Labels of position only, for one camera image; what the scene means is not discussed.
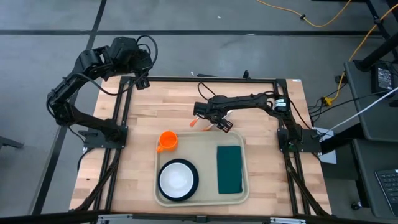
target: wooden table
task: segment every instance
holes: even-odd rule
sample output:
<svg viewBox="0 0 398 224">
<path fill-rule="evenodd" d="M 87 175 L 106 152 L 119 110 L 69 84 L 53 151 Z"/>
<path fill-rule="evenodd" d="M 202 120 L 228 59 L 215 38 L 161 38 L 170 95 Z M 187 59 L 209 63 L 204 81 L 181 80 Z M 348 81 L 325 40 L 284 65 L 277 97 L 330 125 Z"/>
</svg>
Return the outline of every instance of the wooden table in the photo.
<svg viewBox="0 0 398 224">
<path fill-rule="evenodd" d="M 120 77 L 110 78 L 102 87 L 117 92 Z M 206 83 L 217 95 L 239 96 L 273 90 L 271 84 L 264 83 Z M 295 103 L 303 119 L 310 124 L 307 103 L 300 80 L 287 80 L 290 99 Z M 202 90 L 205 96 L 211 97 Z M 100 92 L 94 116 L 111 118 L 115 97 Z M 195 127 L 189 123 L 195 101 L 204 101 L 197 90 L 197 82 L 151 82 L 150 88 L 137 91 L 134 87 L 127 125 L 129 133 L 126 147 L 122 150 L 112 211 L 123 213 L 173 213 L 207 215 L 255 215 L 291 216 L 292 209 L 287 184 L 287 175 L 282 153 L 277 143 L 278 121 L 263 110 L 235 110 L 229 120 L 233 130 L 243 135 L 245 140 L 246 162 L 249 174 L 249 198 L 239 205 L 202 207 L 162 207 L 154 198 L 155 145 L 161 132 L 171 129 L 176 132 L 199 131 L 209 125 L 199 120 Z M 119 120 L 123 110 L 120 107 Z M 303 123 L 293 110 L 296 122 Z M 88 196 L 98 182 L 104 149 L 94 149 L 82 160 L 76 180 L 70 208 L 76 208 Z M 321 165 L 310 153 L 301 153 L 305 183 L 317 202 L 327 212 L 331 212 Z M 108 187 L 103 191 L 101 208 Z M 296 186 L 298 209 L 303 213 L 302 200 Z"/>
</svg>

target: orange object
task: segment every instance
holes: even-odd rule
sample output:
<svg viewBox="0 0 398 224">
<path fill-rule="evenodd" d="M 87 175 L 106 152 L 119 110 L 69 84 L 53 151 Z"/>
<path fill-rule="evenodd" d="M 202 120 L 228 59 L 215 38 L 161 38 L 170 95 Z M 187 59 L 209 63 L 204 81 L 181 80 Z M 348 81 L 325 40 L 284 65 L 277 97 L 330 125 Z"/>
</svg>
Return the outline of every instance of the orange object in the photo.
<svg viewBox="0 0 398 224">
<path fill-rule="evenodd" d="M 165 131 L 160 135 L 159 146 L 157 146 L 157 152 L 174 151 L 177 148 L 177 135 L 172 131 Z"/>
<path fill-rule="evenodd" d="M 214 124 L 211 124 L 211 125 L 209 125 L 209 126 L 203 128 L 202 131 L 208 131 L 208 130 L 210 130 L 210 128 L 213 127 L 213 125 L 214 125 Z"/>
<path fill-rule="evenodd" d="M 196 119 L 194 119 L 193 121 L 191 121 L 191 123 L 189 124 L 189 126 L 193 127 L 197 121 L 198 121 L 199 117 L 197 117 Z"/>
</svg>

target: green sponge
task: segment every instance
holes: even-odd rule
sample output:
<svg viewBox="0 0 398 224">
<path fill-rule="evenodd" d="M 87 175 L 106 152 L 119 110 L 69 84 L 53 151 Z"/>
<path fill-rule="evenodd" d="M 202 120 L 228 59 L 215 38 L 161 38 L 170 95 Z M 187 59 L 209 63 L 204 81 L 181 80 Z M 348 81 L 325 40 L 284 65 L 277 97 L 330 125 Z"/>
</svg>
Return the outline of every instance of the green sponge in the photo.
<svg viewBox="0 0 398 224">
<path fill-rule="evenodd" d="M 217 179 L 219 194 L 242 192 L 241 146 L 217 147 Z"/>
</svg>

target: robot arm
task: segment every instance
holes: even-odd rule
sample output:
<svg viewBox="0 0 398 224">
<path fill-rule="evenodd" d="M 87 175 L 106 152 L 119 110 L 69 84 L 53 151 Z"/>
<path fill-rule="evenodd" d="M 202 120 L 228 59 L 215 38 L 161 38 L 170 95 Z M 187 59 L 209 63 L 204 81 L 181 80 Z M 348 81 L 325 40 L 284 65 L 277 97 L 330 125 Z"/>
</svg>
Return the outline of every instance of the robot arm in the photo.
<svg viewBox="0 0 398 224">
<path fill-rule="evenodd" d="M 72 72 L 47 95 L 47 109 L 49 112 L 49 108 L 52 109 L 50 114 L 59 125 L 80 124 L 101 131 L 107 141 L 120 141 L 122 132 L 116 122 L 84 114 L 68 99 L 88 81 L 99 77 L 106 81 L 109 77 L 132 72 L 137 77 L 137 89 L 147 88 L 149 82 L 146 76 L 152 66 L 150 54 L 140 49 L 133 38 L 117 37 L 110 47 L 84 50 L 76 59 Z"/>
<path fill-rule="evenodd" d="M 274 103 L 269 101 L 271 98 L 275 99 Z M 193 114 L 209 120 L 212 124 L 216 124 L 217 128 L 227 133 L 233 124 L 223 118 L 226 113 L 229 110 L 246 108 L 259 108 L 268 115 L 281 119 L 288 130 L 289 142 L 302 140 L 302 127 L 293 118 L 290 110 L 290 99 L 273 92 L 237 97 L 216 95 L 210 98 L 207 103 L 196 102 Z"/>
</svg>

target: orange cup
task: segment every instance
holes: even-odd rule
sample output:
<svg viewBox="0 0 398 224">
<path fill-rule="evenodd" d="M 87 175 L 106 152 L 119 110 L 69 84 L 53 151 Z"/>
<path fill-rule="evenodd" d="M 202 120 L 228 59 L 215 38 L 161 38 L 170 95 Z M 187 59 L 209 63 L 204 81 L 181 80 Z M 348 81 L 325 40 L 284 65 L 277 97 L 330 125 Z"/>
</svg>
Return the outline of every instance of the orange cup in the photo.
<svg viewBox="0 0 398 224">
<path fill-rule="evenodd" d="M 160 135 L 159 146 L 157 146 L 157 152 L 174 151 L 177 148 L 177 135 L 172 131 L 165 131 Z"/>
</svg>

